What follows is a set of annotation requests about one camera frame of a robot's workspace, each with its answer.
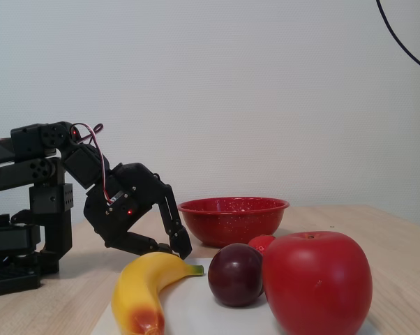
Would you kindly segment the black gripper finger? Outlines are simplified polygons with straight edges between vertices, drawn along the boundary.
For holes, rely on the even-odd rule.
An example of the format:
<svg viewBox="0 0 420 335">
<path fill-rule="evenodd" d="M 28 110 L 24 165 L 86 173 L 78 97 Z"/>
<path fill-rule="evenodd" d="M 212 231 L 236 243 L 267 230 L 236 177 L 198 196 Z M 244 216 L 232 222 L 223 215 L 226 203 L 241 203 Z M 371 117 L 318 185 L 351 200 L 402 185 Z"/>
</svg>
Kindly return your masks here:
<svg viewBox="0 0 420 335">
<path fill-rule="evenodd" d="M 105 246 L 135 255 L 145 255 L 153 252 L 173 254 L 168 244 L 158 243 L 155 239 L 133 232 L 124 232 L 116 237 L 106 239 Z"/>
</svg>

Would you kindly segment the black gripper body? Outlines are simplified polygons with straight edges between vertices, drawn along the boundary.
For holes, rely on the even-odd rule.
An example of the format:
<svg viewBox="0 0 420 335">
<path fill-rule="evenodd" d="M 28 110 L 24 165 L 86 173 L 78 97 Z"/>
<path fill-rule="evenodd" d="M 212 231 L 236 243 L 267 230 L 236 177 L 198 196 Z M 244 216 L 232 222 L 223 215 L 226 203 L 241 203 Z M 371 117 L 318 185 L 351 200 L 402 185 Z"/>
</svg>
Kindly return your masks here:
<svg viewBox="0 0 420 335">
<path fill-rule="evenodd" d="M 105 188 L 87 193 L 84 216 L 104 241 L 129 229 L 158 205 L 158 174 L 141 163 L 118 164 L 106 176 Z"/>
</svg>

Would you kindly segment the black slotted gripper finger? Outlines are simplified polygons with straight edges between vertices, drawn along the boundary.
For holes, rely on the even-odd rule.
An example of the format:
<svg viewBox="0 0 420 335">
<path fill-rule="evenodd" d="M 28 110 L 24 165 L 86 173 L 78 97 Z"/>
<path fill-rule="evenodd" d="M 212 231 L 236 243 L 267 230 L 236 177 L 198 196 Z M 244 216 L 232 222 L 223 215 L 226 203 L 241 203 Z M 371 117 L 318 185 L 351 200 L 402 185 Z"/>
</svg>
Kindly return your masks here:
<svg viewBox="0 0 420 335">
<path fill-rule="evenodd" d="M 170 239 L 171 249 L 185 260 L 192 252 L 187 230 L 182 225 L 176 200 L 170 185 L 158 184 L 158 206 L 165 231 Z"/>
</svg>

